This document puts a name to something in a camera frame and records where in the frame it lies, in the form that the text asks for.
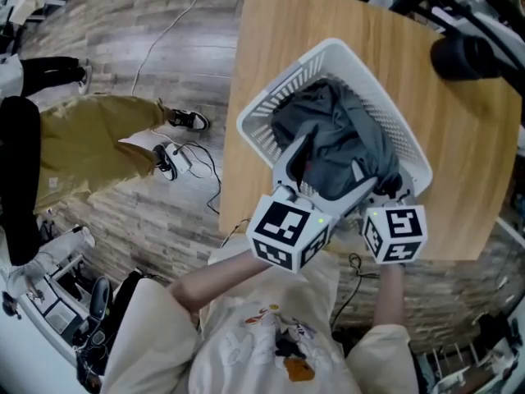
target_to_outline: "white machine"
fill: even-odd
[[[355,187],[340,199],[324,199],[301,191],[309,139],[297,139],[273,167],[273,194],[260,199],[246,231],[254,255],[298,273],[329,242],[337,223],[358,208],[364,240],[377,263],[414,261],[427,241],[427,222],[424,207],[415,205],[406,170],[399,167],[388,194],[377,194],[377,178],[365,178],[355,162]]]

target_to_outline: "plastic basket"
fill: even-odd
[[[281,156],[271,127],[273,110],[288,95],[324,77],[340,80],[359,96],[368,114],[394,143],[399,162],[413,178],[415,195],[421,194],[432,181],[425,154],[388,93],[339,39],[325,39],[274,79],[239,115],[239,133],[273,167]]]

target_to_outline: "wooden table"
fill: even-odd
[[[501,79],[450,83],[430,63],[440,35],[355,0],[245,0],[226,122],[220,230],[250,218],[272,171],[237,132],[243,108],[326,38],[345,41],[403,113],[434,172],[426,259],[476,259],[503,202],[516,153],[521,98]],[[363,254],[360,236],[329,250]]]

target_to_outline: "wood-grain tile floor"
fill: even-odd
[[[192,0],[69,0],[25,34],[23,57],[88,57],[94,65],[91,92],[129,94],[148,46]],[[135,95],[172,107],[199,110],[212,122],[202,135],[172,131],[178,142],[196,140],[210,149],[221,174],[226,105],[243,0],[199,0],[151,53]],[[73,85],[35,95],[42,108],[76,94]],[[134,137],[146,146],[158,137]],[[205,160],[202,153],[197,155]],[[174,182],[155,175],[92,196],[87,203],[59,204],[52,217],[61,229],[87,224],[97,246],[86,253],[99,272],[120,281],[135,266],[173,279],[202,267],[223,239],[217,215],[206,201],[217,191],[207,168],[195,164]],[[407,315],[416,350],[470,342],[472,319],[483,310],[510,308],[523,293],[523,252],[495,229],[485,252],[472,263],[418,262],[407,267]],[[340,301],[356,283],[347,259],[342,267]],[[377,267],[363,261],[366,271]],[[497,286],[507,276],[509,283]],[[365,280],[340,323],[367,326],[372,320],[377,281]]]

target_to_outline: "power cord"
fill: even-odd
[[[224,241],[223,241],[222,244],[221,244],[221,248],[223,248],[224,245],[226,245],[226,243],[230,240],[231,236],[235,233],[235,231],[236,231],[237,229],[239,229],[239,227],[240,227],[243,223],[245,223],[245,222],[249,222],[250,220],[252,220],[252,218],[243,219],[243,220],[241,220],[239,223],[237,223],[237,224],[235,225],[235,227],[233,228],[233,230],[228,234],[228,236],[227,236],[226,238],[224,238]]]
[[[354,290],[350,294],[349,298],[346,300],[346,302],[339,308],[337,311],[336,316],[334,317],[333,321],[331,322],[330,329],[334,331],[336,328],[337,320],[339,319],[341,313],[343,310],[347,307],[347,305],[350,303],[350,301],[354,298],[356,293],[358,293],[359,288],[361,287],[361,283],[363,282],[363,279],[378,279],[379,273],[361,273],[361,264],[362,260],[361,257],[359,257],[358,254],[352,253],[350,254],[349,258],[349,265],[350,267],[355,270],[355,276],[359,277],[358,284],[355,286]]]
[[[202,164],[206,165],[209,170],[210,170],[210,175],[215,175],[216,179],[217,179],[217,184],[218,184],[218,187],[219,189],[217,190],[217,193],[215,193],[215,195],[206,202],[206,205],[216,214],[219,214],[218,210],[216,210],[213,206],[212,206],[212,201],[214,199],[216,199],[219,194],[221,193],[221,188],[222,188],[222,181],[221,181],[221,178],[219,178],[218,174],[217,174],[217,169],[216,169],[216,166],[215,166],[215,161],[213,160],[213,157],[212,155],[210,154],[210,152],[208,151],[208,149],[206,149],[205,147],[201,146],[199,143],[197,143],[196,141],[188,141],[186,143],[183,143],[183,144],[180,144],[180,143],[177,143],[176,141],[174,141],[169,135],[165,135],[163,133],[158,133],[154,130],[150,130],[152,133],[154,133],[155,135],[160,135],[161,137],[164,137],[165,139],[168,139],[170,140],[176,147],[177,147],[177,150],[181,150],[182,148],[186,147],[194,156],[195,156],[195,159],[197,159],[199,162],[201,162]],[[210,167],[210,165],[206,162],[204,162],[203,160],[201,160],[196,154],[195,152],[189,147],[195,147],[195,148],[199,148],[201,149],[202,151],[204,151],[204,153],[208,156],[208,158],[210,159],[210,162],[212,163],[212,166]],[[191,171],[189,171],[191,173],[191,175],[193,175],[195,178],[199,178],[199,179],[202,179],[203,176],[197,176],[195,175],[194,173],[192,173]]]
[[[151,54],[152,50],[153,50],[153,47],[155,47],[155,45],[157,45],[157,43],[162,39],[164,38],[164,35],[166,35],[171,28],[173,28],[173,26],[175,26],[175,24],[180,20],[180,18],[182,16],[184,16],[186,13],[188,13],[188,11],[190,11],[191,9],[194,8],[195,6],[195,3],[197,2],[198,0],[193,0],[192,3],[189,5],[189,7],[187,9],[185,9],[180,15],[178,15],[178,17],[175,18],[175,20],[163,31],[159,34],[159,36],[153,41],[153,43],[149,46],[148,48],[148,51],[146,52],[146,56],[144,57],[144,60],[140,63],[140,66],[139,66],[139,69],[137,70],[137,72],[135,73],[135,79],[133,80],[133,85],[131,86],[131,95],[133,95],[134,91],[135,91],[135,87],[137,86],[137,82],[139,81],[139,75],[140,75],[140,71],[142,70],[142,67],[144,67],[144,64],[146,64],[146,61],[148,60],[149,58],[149,55]]]

